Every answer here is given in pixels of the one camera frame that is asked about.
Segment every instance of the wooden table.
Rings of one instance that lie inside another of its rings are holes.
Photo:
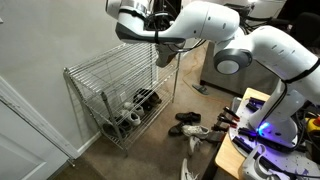
[[[266,101],[269,98],[269,95],[259,92],[257,90],[247,88],[239,109],[245,108],[244,100],[249,99],[250,97],[254,97],[257,99],[261,99]],[[216,165],[232,175],[236,179],[242,179],[241,173],[242,169],[240,168],[244,157],[238,152],[236,148],[234,148],[229,134],[224,138],[220,150],[215,158]]]

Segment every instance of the floor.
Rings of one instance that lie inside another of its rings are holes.
[[[224,106],[229,106],[233,95],[207,86],[207,96],[191,87],[198,84],[207,44],[189,52],[180,65],[175,101],[169,104],[147,131],[129,149],[129,156],[107,138],[99,138],[79,159],[76,167],[67,167],[55,179],[108,180],[178,180],[181,163],[188,159],[189,171],[201,179],[211,157],[214,145],[203,142],[192,157],[187,154],[186,137],[170,137],[168,130],[178,123],[179,112],[197,112],[201,125],[211,128]],[[172,88],[174,78],[165,85]],[[216,179],[226,179],[225,175]]]

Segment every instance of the white wall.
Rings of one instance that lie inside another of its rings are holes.
[[[62,72],[121,44],[105,1],[0,0],[0,76],[76,149],[97,129],[76,118]]]

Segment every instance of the slipper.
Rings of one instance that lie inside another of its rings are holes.
[[[203,95],[209,95],[209,93],[207,92],[207,88],[204,86],[192,84],[192,87],[195,88],[197,91],[199,91],[199,93]]]

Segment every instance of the wire shelf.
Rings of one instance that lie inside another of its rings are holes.
[[[93,117],[101,133],[123,150],[127,150],[173,100],[174,93],[163,90],[162,85],[177,75],[179,60],[177,65],[158,68],[155,65],[157,58],[152,44],[123,44],[91,60],[65,68],[67,82]],[[148,91],[139,92],[143,99],[136,101],[134,98],[139,89]],[[113,137],[110,132],[103,130],[103,125],[107,123],[118,132],[119,125],[131,114],[121,115],[124,103],[134,103],[131,110],[133,112],[154,92],[162,100],[161,104],[149,112],[145,111],[141,123],[132,127],[125,137],[120,134]]]

